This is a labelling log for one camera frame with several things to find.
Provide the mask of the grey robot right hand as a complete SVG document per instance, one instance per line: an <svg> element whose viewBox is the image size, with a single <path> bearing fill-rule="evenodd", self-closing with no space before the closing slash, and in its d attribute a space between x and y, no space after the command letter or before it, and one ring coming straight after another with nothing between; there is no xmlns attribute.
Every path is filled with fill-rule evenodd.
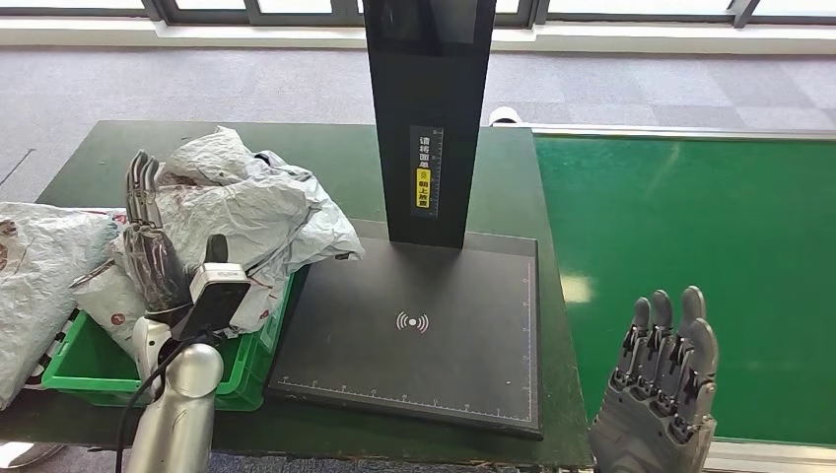
<svg viewBox="0 0 836 473"><path fill-rule="evenodd" d="M699 472L717 425L719 345L696 286L673 322L668 294L639 298L592 419L596 472Z"/></svg>

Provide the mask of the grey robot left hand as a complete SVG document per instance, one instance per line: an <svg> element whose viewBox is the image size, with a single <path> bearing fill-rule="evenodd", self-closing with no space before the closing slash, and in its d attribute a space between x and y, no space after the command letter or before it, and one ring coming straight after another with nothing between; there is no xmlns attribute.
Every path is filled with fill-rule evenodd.
<svg viewBox="0 0 836 473"><path fill-rule="evenodd" d="M125 177L128 227L123 233L126 271L145 303L145 316L174 327L187 322L225 326L241 303L246 286L215 281L192 300L190 279L165 232L156 202L160 163L141 150Z"/></svg>

